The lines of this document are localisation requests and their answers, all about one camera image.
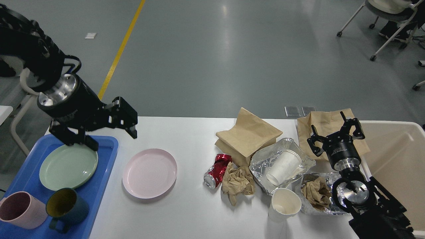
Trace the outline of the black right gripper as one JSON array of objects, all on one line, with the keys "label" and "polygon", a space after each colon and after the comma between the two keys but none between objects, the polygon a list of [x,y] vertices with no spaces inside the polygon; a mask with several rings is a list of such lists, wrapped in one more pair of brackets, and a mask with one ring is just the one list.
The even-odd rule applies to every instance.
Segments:
[{"label": "black right gripper", "polygon": [[317,133],[314,125],[311,125],[312,134],[307,139],[311,151],[319,157],[325,152],[331,168],[336,171],[359,171],[361,159],[354,146],[353,140],[365,139],[363,129],[358,118],[348,119],[344,112],[340,112],[343,125],[340,132],[335,132],[327,137]]}]

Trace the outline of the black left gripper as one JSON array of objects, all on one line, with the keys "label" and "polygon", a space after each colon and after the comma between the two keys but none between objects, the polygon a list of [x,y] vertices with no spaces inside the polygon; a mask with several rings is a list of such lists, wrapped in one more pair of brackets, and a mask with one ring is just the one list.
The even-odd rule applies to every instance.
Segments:
[{"label": "black left gripper", "polygon": [[[85,145],[98,151],[99,143],[85,131],[103,127],[123,129],[137,138],[136,110],[123,97],[104,104],[76,74],[63,74],[56,80],[37,79],[37,92],[38,106],[52,118],[49,132],[65,145]],[[74,133],[69,128],[82,131]]]}]

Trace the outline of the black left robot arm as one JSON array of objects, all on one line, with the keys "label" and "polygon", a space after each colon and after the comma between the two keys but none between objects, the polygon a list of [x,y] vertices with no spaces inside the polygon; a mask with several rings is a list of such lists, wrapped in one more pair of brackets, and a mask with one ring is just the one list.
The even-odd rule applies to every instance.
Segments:
[{"label": "black left robot arm", "polygon": [[68,146],[99,144],[86,132],[102,128],[125,130],[137,138],[136,110],[123,98],[103,103],[77,75],[82,64],[67,55],[47,36],[35,20],[1,4],[1,55],[16,56],[30,71],[27,86],[38,93],[38,107],[52,120],[49,132]]}]

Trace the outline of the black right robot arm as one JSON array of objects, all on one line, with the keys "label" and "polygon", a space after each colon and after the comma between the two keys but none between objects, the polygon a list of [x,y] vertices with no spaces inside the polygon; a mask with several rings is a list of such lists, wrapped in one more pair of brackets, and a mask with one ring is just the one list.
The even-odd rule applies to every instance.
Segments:
[{"label": "black right robot arm", "polygon": [[352,215],[349,225],[360,239],[414,239],[406,208],[378,180],[367,180],[360,171],[354,145],[354,140],[365,138],[360,122],[343,112],[341,117],[344,123],[339,131],[321,136],[312,125],[307,139],[314,155],[326,153],[331,168],[340,174],[331,188],[332,201]]}]

